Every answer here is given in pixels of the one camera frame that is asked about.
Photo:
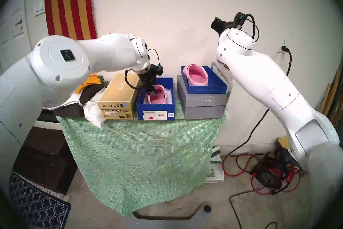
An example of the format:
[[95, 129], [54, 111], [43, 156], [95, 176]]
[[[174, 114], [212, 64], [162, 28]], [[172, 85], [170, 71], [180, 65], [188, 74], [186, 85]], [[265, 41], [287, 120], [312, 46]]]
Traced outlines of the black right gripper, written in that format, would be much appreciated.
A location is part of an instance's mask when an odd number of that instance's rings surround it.
[[241, 30], [243, 24], [245, 23], [247, 16], [243, 13], [237, 13], [234, 17], [234, 20], [231, 22], [226, 22], [218, 17], [215, 17], [211, 23], [211, 29], [217, 30], [218, 35], [220, 36], [226, 29], [236, 28]]

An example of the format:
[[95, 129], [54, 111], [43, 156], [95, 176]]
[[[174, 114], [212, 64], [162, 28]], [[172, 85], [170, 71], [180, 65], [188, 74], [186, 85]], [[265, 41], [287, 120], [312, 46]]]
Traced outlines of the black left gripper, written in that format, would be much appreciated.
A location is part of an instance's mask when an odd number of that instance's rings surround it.
[[163, 74], [163, 66], [161, 64], [150, 64], [149, 67], [138, 72], [138, 77], [143, 87], [146, 87], [146, 93], [151, 96], [156, 96], [155, 85], [156, 77]]

